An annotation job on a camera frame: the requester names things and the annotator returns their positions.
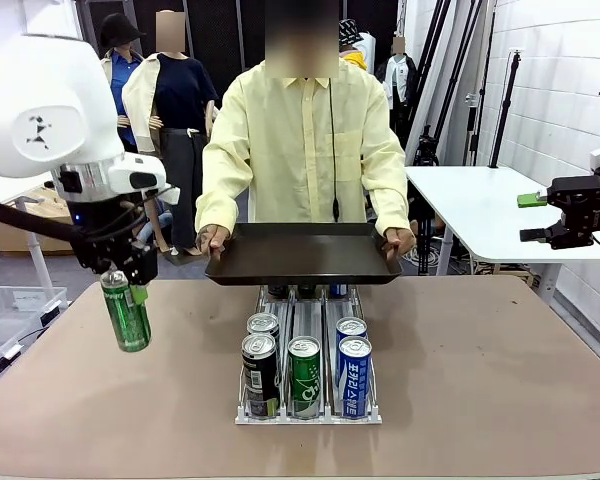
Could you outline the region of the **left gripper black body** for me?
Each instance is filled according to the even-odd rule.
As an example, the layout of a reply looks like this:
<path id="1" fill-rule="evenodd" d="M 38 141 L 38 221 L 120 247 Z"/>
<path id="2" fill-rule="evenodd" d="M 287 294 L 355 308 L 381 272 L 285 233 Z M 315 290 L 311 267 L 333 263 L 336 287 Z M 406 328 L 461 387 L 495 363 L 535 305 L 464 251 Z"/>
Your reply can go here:
<path id="1" fill-rule="evenodd" d="M 81 232 L 79 240 L 70 242 L 79 264 L 82 266 L 83 253 L 97 251 L 116 268 L 125 268 L 132 248 L 155 248 L 142 247 L 136 239 L 136 231 L 148 220 L 146 204 L 142 195 L 119 195 L 92 203 L 69 201 L 73 225 Z"/>

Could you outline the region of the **person's left hand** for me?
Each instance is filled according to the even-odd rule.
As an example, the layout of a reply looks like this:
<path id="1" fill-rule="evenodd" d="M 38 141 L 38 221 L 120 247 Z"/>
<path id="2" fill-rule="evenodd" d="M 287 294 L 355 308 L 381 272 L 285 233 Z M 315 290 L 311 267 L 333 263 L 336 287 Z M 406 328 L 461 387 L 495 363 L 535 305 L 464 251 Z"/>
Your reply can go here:
<path id="1" fill-rule="evenodd" d="M 388 228 L 382 249 L 388 261 L 409 253 L 416 246 L 416 237 L 410 228 Z"/>

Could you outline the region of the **person's right hand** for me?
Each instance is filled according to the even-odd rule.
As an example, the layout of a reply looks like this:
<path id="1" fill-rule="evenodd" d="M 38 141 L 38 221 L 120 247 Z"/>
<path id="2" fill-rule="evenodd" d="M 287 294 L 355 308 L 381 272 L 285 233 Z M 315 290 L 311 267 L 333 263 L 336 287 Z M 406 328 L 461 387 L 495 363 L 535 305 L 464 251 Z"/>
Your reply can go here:
<path id="1" fill-rule="evenodd" d="M 219 259 L 225 250 L 225 242 L 231 237 L 231 232 L 223 226 L 210 224 L 202 227 L 196 238 L 198 250 L 212 259 Z"/>

